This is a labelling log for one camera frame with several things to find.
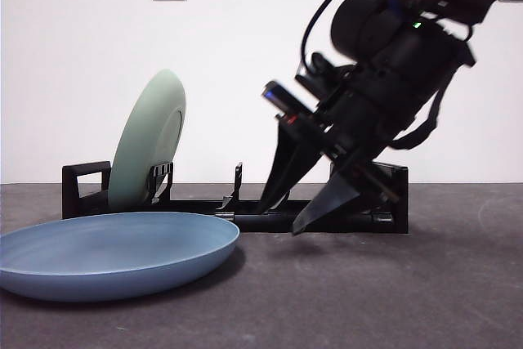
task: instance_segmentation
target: plate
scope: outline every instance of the plate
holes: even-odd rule
[[[186,94],[170,70],[157,73],[134,105],[113,160],[109,180],[110,211],[142,205],[154,165],[170,163],[177,150],[186,113]]]
[[[239,237],[192,213],[118,213],[48,222],[0,239],[0,286],[29,298],[98,302],[187,284],[220,266]]]

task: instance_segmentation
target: green plate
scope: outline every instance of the green plate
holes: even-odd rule
[[[134,105],[123,129],[109,182],[109,207],[122,211],[147,199],[154,165],[172,161],[186,114],[186,94],[170,70],[157,73]]]

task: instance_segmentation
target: cable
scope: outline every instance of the cable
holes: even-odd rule
[[[311,21],[309,22],[309,25],[305,29],[305,33],[303,34],[302,39],[302,48],[301,48],[301,54],[302,54],[302,63],[305,69],[309,74],[315,74],[315,71],[309,67],[309,65],[306,63],[306,44],[307,39],[309,38],[309,35],[311,34],[312,28],[314,27],[316,21],[320,18],[321,14],[325,11],[327,6],[331,3],[332,0],[324,0],[323,3],[321,3],[320,8],[316,11],[316,13],[312,16]]]

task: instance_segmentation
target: black robotic arm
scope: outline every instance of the black robotic arm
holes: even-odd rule
[[[294,234],[333,211],[394,202],[396,185],[373,159],[388,146],[412,149],[427,139],[455,72],[475,64],[467,42],[496,0],[346,0],[333,18],[331,39],[357,63],[334,67],[315,52],[308,64],[306,38],[330,1],[307,27],[305,72],[296,76],[318,99],[316,110],[308,110],[275,81],[263,94],[283,113],[277,116],[279,143],[259,210],[276,204],[322,154],[334,165],[328,183],[298,215]],[[468,26],[468,37],[446,32],[439,23],[443,19]],[[396,140],[433,96],[427,121]]]

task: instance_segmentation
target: gray table surface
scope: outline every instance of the gray table surface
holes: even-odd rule
[[[3,233],[60,218],[60,185],[1,191]],[[144,298],[1,292],[1,348],[523,348],[523,185],[411,185],[409,211],[409,235],[242,234],[210,275]]]

